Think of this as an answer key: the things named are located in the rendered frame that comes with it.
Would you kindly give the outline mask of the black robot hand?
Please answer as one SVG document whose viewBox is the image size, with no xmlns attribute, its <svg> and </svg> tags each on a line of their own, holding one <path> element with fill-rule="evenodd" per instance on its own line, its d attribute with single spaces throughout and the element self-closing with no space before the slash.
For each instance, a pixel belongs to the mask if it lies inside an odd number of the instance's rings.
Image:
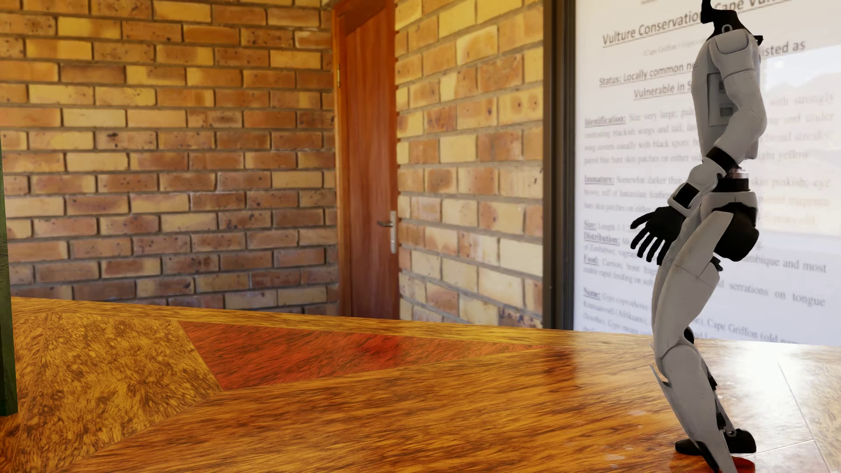
<svg viewBox="0 0 841 473">
<path fill-rule="evenodd" d="M 631 229 L 643 226 L 636 234 L 630 245 L 636 249 L 639 258 L 645 257 L 652 262 L 657 256 L 656 263 L 661 265 L 672 242 L 676 240 L 686 217 L 671 206 L 659 207 L 656 210 L 638 217 L 632 222 Z"/>
</svg>

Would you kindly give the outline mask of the white vulture information poster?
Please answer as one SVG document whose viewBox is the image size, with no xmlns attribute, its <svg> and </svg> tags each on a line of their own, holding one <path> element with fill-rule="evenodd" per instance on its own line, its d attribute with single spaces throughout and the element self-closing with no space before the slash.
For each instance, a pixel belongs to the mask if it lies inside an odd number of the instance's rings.
<svg viewBox="0 0 841 473">
<path fill-rule="evenodd" d="M 629 247 L 702 157 L 701 0 L 577 0 L 573 327 L 651 334 L 657 266 Z M 841 347 L 841 0 L 711 0 L 760 47 L 768 115 L 747 161 L 760 239 L 692 323 L 704 339 Z"/>
</svg>

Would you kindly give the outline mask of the black robot waist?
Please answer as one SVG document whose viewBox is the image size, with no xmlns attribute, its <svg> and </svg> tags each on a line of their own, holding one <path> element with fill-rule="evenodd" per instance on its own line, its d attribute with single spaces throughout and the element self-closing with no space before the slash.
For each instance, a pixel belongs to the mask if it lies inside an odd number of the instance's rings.
<svg viewBox="0 0 841 473">
<path fill-rule="evenodd" d="M 706 197 L 704 205 L 710 212 L 720 211 L 731 215 L 731 221 L 714 252 L 734 262 L 748 256 L 760 235 L 756 228 L 759 200 L 750 189 L 749 175 L 740 167 L 732 169 L 725 177 L 718 179 L 717 186 Z"/>
</svg>

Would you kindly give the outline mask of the black robot head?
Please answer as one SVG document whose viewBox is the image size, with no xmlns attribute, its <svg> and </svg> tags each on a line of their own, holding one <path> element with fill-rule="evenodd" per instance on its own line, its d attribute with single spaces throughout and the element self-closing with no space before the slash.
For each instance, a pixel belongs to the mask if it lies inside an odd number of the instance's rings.
<svg viewBox="0 0 841 473">
<path fill-rule="evenodd" d="M 749 45 L 760 46 L 763 41 L 762 35 L 753 35 L 742 24 L 735 10 L 714 8 L 711 0 L 701 0 L 700 22 L 713 24 L 714 31 L 709 39 L 720 52 L 731 53 Z"/>
</svg>

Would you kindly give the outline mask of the right robot leg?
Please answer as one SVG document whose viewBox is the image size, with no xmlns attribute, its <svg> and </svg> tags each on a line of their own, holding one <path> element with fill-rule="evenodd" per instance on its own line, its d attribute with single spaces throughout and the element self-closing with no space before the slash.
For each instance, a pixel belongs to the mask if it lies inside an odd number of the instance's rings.
<svg viewBox="0 0 841 473">
<path fill-rule="evenodd" d="M 724 433 L 729 452 L 737 455 L 754 454 L 756 452 L 756 443 L 751 433 L 743 431 L 740 428 L 735 428 L 718 397 L 716 397 L 716 403 L 717 424 L 719 429 Z M 699 447 L 695 446 L 689 438 L 675 442 L 675 451 L 682 455 L 701 455 Z"/>
</svg>

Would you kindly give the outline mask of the dark grey poster frame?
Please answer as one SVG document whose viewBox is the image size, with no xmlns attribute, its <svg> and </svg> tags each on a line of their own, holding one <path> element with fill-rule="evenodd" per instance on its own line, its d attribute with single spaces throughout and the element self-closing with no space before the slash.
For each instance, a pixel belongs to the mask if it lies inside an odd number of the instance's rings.
<svg viewBox="0 0 841 473">
<path fill-rule="evenodd" d="M 543 0 L 543 306 L 545 328 L 573 330 L 576 0 Z"/>
</svg>

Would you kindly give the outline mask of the dark green post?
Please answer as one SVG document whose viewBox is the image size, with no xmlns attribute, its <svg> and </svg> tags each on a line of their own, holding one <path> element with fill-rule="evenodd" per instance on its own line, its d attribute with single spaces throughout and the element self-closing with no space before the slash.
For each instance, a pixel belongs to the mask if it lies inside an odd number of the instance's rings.
<svg viewBox="0 0 841 473">
<path fill-rule="evenodd" d="M 13 308 L 7 251 L 4 171 L 0 145 L 0 417 L 18 412 Z"/>
</svg>

